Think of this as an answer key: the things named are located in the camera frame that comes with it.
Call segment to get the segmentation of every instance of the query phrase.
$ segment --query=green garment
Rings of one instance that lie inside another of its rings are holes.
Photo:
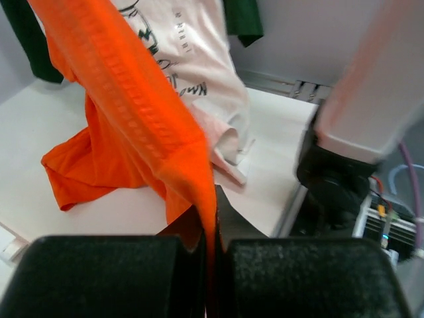
[[[0,0],[0,4],[28,57],[33,74],[52,83],[61,83],[63,75],[52,65],[47,41],[27,0]]]
[[[223,0],[227,32],[246,48],[264,36],[256,0]]]

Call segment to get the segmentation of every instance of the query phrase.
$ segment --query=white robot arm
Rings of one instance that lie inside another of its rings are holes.
[[[420,118],[423,104],[424,1],[386,1],[319,113],[318,145],[375,164]]]
[[[335,224],[344,211],[357,215],[368,178],[421,116],[423,37],[424,1],[386,1],[310,123],[297,177]]]

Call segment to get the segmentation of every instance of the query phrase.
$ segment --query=purple cable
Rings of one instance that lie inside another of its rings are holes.
[[[417,172],[415,171],[415,168],[413,167],[413,162],[411,158],[411,154],[409,153],[409,150],[404,143],[404,141],[401,141],[399,143],[399,150],[402,153],[403,159],[405,160],[405,163],[409,170],[409,179],[411,180],[411,186],[412,186],[412,192],[414,196],[415,201],[415,226],[416,226],[416,232],[417,237],[415,239],[415,247],[419,248],[422,244],[422,233],[421,233],[421,224],[417,220],[421,217],[421,192],[419,191],[419,183],[418,183],[418,176]]]

